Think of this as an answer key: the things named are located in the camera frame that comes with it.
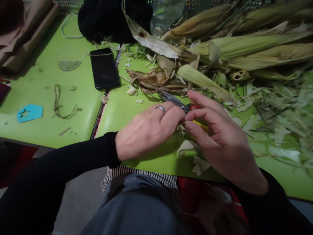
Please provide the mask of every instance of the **black and white striped cloth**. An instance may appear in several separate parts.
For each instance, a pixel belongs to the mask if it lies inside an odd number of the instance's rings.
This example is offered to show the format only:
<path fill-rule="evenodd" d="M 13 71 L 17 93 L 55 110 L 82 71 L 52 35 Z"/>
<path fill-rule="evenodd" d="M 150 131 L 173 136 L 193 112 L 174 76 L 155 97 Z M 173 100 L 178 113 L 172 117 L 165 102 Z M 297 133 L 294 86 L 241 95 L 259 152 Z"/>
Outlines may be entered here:
<path fill-rule="evenodd" d="M 177 212 L 182 211 L 182 203 L 178 194 L 177 176 L 153 173 L 150 171 L 138 170 L 138 169 L 122 166 L 122 165 L 113 169 L 110 169 L 108 167 L 107 174 L 101 183 L 102 192 L 105 190 L 105 187 L 111 180 L 125 173 L 139 173 L 139 174 L 150 176 L 154 178 L 155 180 L 159 181 L 168 190 L 170 194 L 170 198 L 172 199 Z"/>

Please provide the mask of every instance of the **hand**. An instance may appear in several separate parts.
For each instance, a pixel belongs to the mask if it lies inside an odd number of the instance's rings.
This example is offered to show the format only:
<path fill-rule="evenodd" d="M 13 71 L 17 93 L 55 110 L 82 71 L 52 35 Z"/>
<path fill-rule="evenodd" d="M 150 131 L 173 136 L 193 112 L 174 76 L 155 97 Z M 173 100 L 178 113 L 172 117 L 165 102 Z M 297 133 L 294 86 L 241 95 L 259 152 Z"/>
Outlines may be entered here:
<path fill-rule="evenodd" d="M 156 108 L 162 105 L 163 110 Z M 184 111 L 171 102 L 156 104 L 136 115 L 115 137 L 120 161 L 132 159 L 156 149 L 171 137 Z"/>
<path fill-rule="evenodd" d="M 204 107 L 190 111 L 184 127 L 198 142 L 208 162 L 218 173 L 247 193 L 265 194 L 268 182 L 255 162 L 246 133 L 216 101 L 191 90 L 187 95 L 192 104 Z M 203 118 L 209 124 L 211 136 L 192 122 L 196 118 Z"/>

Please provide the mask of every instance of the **black smartphone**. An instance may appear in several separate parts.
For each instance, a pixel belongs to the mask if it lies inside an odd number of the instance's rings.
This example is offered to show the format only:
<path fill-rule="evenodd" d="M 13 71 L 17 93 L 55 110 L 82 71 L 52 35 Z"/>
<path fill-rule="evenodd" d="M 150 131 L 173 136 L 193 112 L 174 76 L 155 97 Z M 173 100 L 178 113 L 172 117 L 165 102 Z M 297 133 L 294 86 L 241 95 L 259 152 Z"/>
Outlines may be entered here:
<path fill-rule="evenodd" d="M 90 52 L 92 73 L 97 90 L 108 89 L 120 85 L 115 61 L 110 48 Z"/>

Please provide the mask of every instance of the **brown paper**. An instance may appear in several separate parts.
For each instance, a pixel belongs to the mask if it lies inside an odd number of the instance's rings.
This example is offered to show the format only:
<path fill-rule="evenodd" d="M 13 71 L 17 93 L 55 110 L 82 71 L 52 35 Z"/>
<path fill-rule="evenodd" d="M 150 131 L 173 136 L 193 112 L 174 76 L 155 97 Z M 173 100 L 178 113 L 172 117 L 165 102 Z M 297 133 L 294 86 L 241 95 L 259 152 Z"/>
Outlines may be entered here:
<path fill-rule="evenodd" d="M 58 6 L 54 6 L 42 20 L 30 40 L 16 50 L 3 64 L 3 67 L 14 72 L 19 72 L 59 12 L 60 8 Z"/>
<path fill-rule="evenodd" d="M 25 2 L 24 25 L 9 45 L 0 49 L 0 57 L 1 54 L 12 52 L 15 48 L 19 47 L 53 5 L 53 0 L 32 0 L 31 3 Z"/>
<path fill-rule="evenodd" d="M 24 17 L 24 2 L 22 0 L 0 1 L 0 49 L 10 45 L 20 33 L 24 27 Z"/>

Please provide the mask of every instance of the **gray pants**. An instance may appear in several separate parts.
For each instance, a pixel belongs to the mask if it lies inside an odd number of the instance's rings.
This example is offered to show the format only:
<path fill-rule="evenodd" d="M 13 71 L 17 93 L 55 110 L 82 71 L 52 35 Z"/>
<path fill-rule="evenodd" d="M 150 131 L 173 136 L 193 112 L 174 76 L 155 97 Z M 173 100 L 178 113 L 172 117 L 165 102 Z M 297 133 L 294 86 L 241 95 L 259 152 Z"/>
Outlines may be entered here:
<path fill-rule="evenodd" d="M 168 191 L 149 176 L 120 175 L 107 185 L 103 196 L 81 234 L 189 234 Z"/>

